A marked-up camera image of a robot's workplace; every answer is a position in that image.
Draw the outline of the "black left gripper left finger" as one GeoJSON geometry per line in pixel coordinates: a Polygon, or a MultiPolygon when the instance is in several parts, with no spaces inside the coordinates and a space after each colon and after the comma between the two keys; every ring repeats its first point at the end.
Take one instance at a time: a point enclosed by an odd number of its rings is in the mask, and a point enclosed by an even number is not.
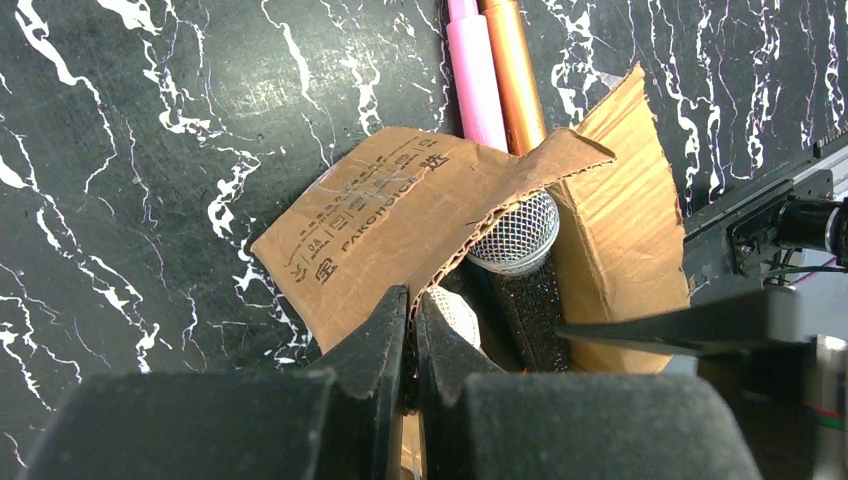
{"type": "Polygon", "coordinates": [[[301,370],[95,376],[26,479],[397,479],[408,291],[301,370]]]}

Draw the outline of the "brown cardboard box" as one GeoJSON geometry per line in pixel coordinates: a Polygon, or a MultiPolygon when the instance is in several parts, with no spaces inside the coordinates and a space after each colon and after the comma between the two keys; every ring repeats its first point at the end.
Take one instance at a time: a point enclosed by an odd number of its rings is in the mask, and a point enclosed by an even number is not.
{"type": "Polygon", "coordinates": [[[316,180],[252,253],[328,352],[393,285],[417,303],[518,204],[548,192],[565,320],[620,323],[686,308],[685,229],[640,65],[576,128],[518,157],[386,127],[316,180]]]}

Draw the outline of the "pink microphone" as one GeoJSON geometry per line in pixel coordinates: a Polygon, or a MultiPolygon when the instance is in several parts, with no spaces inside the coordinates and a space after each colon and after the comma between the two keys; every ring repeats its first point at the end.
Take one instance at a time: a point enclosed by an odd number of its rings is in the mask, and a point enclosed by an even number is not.
{"type": "Polygon", "coordinates": [[[462,131],[477,144],[508,149],[486,17],[473,0],[449,0],[448,47],[462,131]]]}

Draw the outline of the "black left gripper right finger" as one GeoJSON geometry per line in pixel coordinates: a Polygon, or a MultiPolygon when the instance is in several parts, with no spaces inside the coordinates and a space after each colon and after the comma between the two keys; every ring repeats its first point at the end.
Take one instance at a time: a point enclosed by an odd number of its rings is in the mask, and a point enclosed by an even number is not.
{"type": "Polygon", "coordinates": [[[681,375],[511,374],[423,297],[416,315],[430,479],[756,479],[728,407],[681,375]]]}

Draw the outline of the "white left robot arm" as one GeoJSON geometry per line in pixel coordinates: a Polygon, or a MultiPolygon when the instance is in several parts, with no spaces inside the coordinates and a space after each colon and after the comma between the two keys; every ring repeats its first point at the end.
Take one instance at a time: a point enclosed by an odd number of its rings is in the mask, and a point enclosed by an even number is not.
{"type": "Polygon", "coordinates": [[[847,358],[760,290],[562,338],[699,358],[697,377],[509,374],[419,295],[396,247],[343,272],[358,327],[309,368],[85,381],[28,479],[396,479],[407,392],[430,479],[842,479],[847,358]]]}

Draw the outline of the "gold microphone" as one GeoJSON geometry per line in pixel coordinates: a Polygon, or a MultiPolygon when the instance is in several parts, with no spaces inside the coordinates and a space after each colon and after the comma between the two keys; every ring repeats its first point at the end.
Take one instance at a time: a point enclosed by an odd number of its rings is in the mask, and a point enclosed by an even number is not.
{"type": "Polygon", "coordinates": [[[509,151],[525,155],[547,135],[535,74],[516,1],[480,2],[487,20],[509,151]]]}

